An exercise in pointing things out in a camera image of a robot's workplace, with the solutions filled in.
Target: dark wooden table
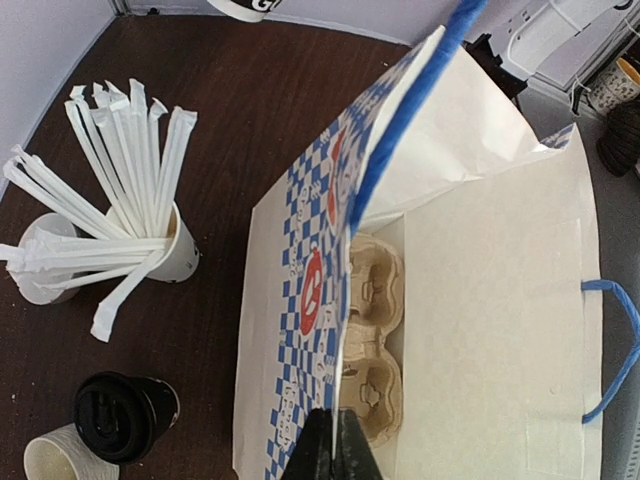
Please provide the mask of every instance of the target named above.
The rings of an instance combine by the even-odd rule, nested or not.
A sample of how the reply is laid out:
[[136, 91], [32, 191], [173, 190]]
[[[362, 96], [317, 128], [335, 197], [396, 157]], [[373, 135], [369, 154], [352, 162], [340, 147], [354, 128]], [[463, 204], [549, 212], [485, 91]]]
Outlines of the dark wooden table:
[[[405, 47], [308, 27], [215, 17], [114, 21], [73, 72], [28, 151], [101, 209], [107, 203], [67, 121], [73, 85], [137, 78], [167, 106], [199, 113], [177, 201], [203, 257], [184, 284], [144, 281], [109, 344], [89, 334], [116, 281], [35, 307], [0, 276], [0, 477], [22, 479], [28, 441], [70, 423], [79, 383], [101, 370], [172, 383], [182, 416], [122, 478], [231, 479], [238, 321], [251, 208], [292, 161]], [[46, 209], [11, 186], [0, 242]]]

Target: cardboard cup holder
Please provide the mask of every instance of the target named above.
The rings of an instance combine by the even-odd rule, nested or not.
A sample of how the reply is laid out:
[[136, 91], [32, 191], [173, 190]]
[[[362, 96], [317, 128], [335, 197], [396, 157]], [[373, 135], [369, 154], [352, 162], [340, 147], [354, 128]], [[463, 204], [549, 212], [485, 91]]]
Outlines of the cardboard cup holder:
[[404, 265], [390, 245], [363, 234], [351, 244], [350, 261], [340, 406], [356, 412], [375, 448], [389, 441], [402, 423], [402, 375], [385, 342], [404, 313]]

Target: gray floor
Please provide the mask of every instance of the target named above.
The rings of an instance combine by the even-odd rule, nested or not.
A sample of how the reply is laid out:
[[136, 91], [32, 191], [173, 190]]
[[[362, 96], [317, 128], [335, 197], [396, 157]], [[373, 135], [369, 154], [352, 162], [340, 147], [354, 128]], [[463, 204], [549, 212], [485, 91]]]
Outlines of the gray floor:
[[[604, 169], [595, 148], [595, 142], [604, 129], [600, 121], [586, 115], [573, 118], [567, 104], [549, 99], [531, 89], [521, 95], [520, 101], [525, 116], [539, 138], [572, 122], [578, 123], [589, 159], [596, 199], [602, 278], [620, 283], [636, 305], [640, 305], [640, 180], [634, 173], [615, 178]], [[602, 381], [606, 388], [633, 344], [633, 331], [627, 316], [609, 295], [605, 295], [604, 301], [603, 342]], [[639, 405], [640, 368], [636, 366], [605, 412], [603, 480], [639, 478], [637, 470], [640, 465], [635, 470], [626, 470], [627, 462], [632, 456], [636, 428], [640, 431], [636, 427], [639, 425]]]

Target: black object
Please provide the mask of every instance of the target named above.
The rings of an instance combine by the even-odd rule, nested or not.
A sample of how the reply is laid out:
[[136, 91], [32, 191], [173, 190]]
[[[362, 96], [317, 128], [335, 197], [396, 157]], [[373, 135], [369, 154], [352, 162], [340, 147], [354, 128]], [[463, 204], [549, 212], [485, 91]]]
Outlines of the black object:
[[640, 102], [623, 103], [609, 113], [596, 148], [612, 175], [622, 177], [634, 167], [640, 160]]
[[633, 0], [627, 0], [626, 3], [623, 3], [622, 5], [616, 5], [615, 8], [616, 10], [628, 10], [629, 8], [631, 8], [631, 5], [633, 5]]
[[332, 461], [331, 410], [313, 410], [281, 480], [382, 480], [367, 439], [352, 410], [338, 413], [336, 458]]
[[103, 460], [125, 465], [143, 458], [173, 426], [180, 404], [161, 380], [104, 372], [86, 380], [73, 421], [82, 441]]
[[514, 77], [509, 72], [502, 69], [502, 59], [500, 55], [494, 55], [489, 45], [490, 34], [482, 34], [473, 43], [465, 45], [466, 51], [471, 55], [478, 65], [489, 75], [491, 80], [498, 85], [500, 90], [509, 99], [514, 99], [520, 92], [527, 88], [527, 82]]

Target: black coffee cup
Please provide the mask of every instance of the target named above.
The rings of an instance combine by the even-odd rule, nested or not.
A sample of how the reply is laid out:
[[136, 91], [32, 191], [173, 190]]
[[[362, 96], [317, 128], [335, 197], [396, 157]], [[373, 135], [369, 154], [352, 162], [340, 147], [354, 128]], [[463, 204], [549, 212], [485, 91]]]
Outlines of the black coffee cup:
[[76, 394], [73, 421], [87, 447], [101, 459], [126, 465], [142, 459], [180, 414], [166, 382], [103, 372]]

